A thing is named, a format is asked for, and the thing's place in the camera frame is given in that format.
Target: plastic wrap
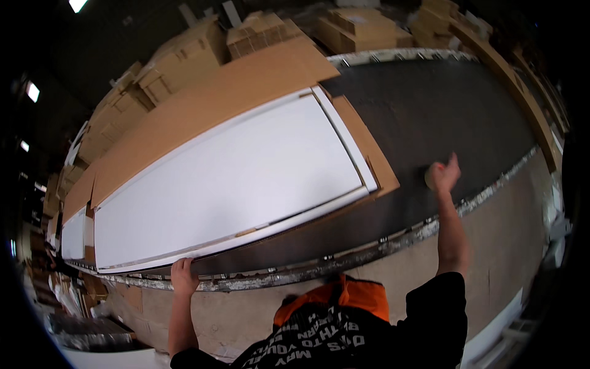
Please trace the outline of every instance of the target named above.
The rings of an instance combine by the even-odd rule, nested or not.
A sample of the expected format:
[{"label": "plastic wrap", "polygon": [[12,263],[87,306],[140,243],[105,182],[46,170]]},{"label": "plastic wrap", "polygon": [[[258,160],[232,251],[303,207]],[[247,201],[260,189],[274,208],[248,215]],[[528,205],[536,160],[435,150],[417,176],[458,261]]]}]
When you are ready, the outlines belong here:
[{"label": "plastic wrap", "polygon": [[131,334],[107,318],[49,314],[45,328],[59,345],[75,350],[110,352],[133,348]]}]

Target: dark ceiling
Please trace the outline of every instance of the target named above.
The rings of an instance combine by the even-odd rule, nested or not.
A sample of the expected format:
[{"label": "dark ceiling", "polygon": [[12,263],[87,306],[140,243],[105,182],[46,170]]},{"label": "dark ceiling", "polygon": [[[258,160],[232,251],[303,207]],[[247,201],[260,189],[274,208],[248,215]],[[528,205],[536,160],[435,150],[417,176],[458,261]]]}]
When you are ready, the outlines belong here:
[{"label": "dark ceiling", "polygon": [[[59,171],[72,140],[96,104],[135,61],[145,63],[166,40],[187,28],[178,6],[197,18],[218,1],[88,0],[74,13],[67,0],[16,2],[9,15],[10,50],[5,86],[11,110],[2,148],[16,169],[39,182]],[[31,80],[36,103],[24,94]],[[20,140],[28,153],[18,148]]]}]

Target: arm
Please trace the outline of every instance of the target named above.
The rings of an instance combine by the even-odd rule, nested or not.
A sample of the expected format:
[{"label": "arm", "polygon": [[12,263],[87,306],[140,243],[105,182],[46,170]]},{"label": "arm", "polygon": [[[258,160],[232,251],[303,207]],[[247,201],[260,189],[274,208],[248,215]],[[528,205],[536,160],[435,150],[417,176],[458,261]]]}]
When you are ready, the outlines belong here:
[{"label": "arm", "polygon": [[455,153],[451,155],[448,165],[435,163],[432,169],[440,223],[437,275],[459,272],[465,277],[469,267],[471,247],[451,197],[451,189],[460,176],[461,170]]},{"label": "arm", "polygon": [[199,278],[191,273],[191,258],[177,260],[172,265],[172,315],[168,328],[168,353],[172,358],[188,348],[199,348],[191,319],[191,296],[199,286]]}]

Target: black t-shirt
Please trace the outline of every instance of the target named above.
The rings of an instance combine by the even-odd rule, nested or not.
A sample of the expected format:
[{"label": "black t-shirt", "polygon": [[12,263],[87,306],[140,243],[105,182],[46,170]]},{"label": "black t-shirt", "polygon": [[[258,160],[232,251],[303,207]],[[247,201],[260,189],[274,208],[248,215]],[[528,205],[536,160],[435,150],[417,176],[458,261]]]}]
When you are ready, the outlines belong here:
[{"label": "black t-shirt", "polygon": [[359,308],[307,303],[231,365],[196,348],[174,355],[179,368],[454,368],[467,337],[465,282],[444,273],[406,296],[397,326]]}]

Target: concrete floor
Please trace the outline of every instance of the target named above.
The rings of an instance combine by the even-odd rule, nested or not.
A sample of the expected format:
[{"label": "concrete floor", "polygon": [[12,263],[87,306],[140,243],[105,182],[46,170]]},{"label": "concrete floor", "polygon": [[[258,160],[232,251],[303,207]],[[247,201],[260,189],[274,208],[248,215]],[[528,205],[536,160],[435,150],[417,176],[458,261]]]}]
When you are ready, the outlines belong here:
[{"label": "concrete floor", "polygon": [[[521,287],[526,296],[542,258],[542,208],[550,186],[543,156],[537,153],[507,186],[462,219],[474,251],[466,277],[468,340]],[[405,318],[405,295],[434,276],[437,262],[437,237],[432,237],[347,273],[383,283],[389,300],[389,320],[395,324]],[[302,294],[321,284],[313,280],[242,292],[195,293],[192,319],[201,349],[232,361],[250,344],[271,333],[274,313],[286,295]],[[143,312],[129,306],[114,289],[110,292],[108,303],[115,315],[135,330],[140,341],[166,351],[172,292],[144,289]]]}]

